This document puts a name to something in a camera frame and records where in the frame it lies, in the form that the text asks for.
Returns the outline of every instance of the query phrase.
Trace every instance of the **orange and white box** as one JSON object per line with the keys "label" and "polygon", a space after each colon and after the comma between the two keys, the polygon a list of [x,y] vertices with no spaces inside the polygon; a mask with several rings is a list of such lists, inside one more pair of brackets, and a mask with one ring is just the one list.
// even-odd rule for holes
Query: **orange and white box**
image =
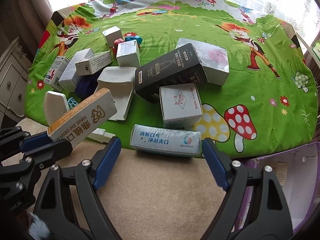
{"label": "orange and white box", "polygon": [[110,90],[102,88],[55,121],[48,136],[52,141],[67,139],[74,148],[116,113]]}

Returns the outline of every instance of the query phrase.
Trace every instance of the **green mushroom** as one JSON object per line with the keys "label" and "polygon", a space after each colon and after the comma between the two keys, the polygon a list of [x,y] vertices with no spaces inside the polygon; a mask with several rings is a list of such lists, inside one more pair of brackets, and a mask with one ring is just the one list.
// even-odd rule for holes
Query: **green mushroom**
{"label": "green mushroom", "polygon": [[305,74],[302,74],[300,71],[296,72],[296,76],[294,78],[294,83],[296,84],[297,88],[302,88],[304,92],[308,92],[309,89],[306,87],[306,84],[309,82],[309,77]]}

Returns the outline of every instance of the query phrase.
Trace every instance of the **beige carpet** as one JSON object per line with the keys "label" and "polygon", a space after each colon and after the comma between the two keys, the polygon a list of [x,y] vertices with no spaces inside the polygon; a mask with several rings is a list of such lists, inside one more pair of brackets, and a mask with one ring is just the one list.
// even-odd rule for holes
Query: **beige carpet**
{"label": "beige carpet", "polygon": [[[18,125],[31,134],[46,130],[45,126],[29,118]],[[71,156],[57,164],[75,166],[90,159],[104,146],[84,140]],[[3,165],[19,163],[21,158],[22,154],[18,154],[4,161]],[[36,197],[47,171],[42,171],[36,184]],[[71,193],[79,224],[89,230],[75,186],[71,187]],[[106,185],[97,193],[123,240],[199,240],[224,197],[204,159],[153,155],[127,149],[122,149]]]}

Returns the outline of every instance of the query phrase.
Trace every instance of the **yellow mushroom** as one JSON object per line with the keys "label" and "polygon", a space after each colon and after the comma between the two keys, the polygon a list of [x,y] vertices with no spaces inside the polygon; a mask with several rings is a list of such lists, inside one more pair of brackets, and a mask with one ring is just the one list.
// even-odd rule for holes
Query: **yellow mushroom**
{"label": "yellow mushroom", "polygon": [[202,118],[194,125],[193,130],[201,132],[201,140],[209,137],[213,142],[225,142],[230,137],[227,122],[208,104],[202,105]]}

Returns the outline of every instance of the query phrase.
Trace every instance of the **blue gripper pad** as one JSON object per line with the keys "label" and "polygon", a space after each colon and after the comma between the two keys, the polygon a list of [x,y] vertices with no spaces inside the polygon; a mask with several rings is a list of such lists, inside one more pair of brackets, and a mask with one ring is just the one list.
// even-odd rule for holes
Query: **blue gripper pad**
{"label": "blue gripper pad", "polygon": [[110,147],[106,155],[103,157],[99,166],[96,169],[96,178],[92,184],[95,190],[98,190],[101,186],[103,186],[106,183],[109,174],[116,163],[120,151],[121,141],[119,138],[116,138],[116,140],[113,142],[112,146]]}
{"label": "blue gripper pad", "polygon": [[202,141],[202,153],[207,161],[214,179],[216,180],[217,185],[222,187],[224,191],[228,190],[230,184],[227,180],[227,172],[207,139]]}
{"label": "blue gripper pad", "polygon": [[49,143],[52,143],[52,140],[49,138],[47,132],[45,131],[30,137],[26,137],[22,142],[22,146],[20,146],[20,151],[22,153],[25,153]]}

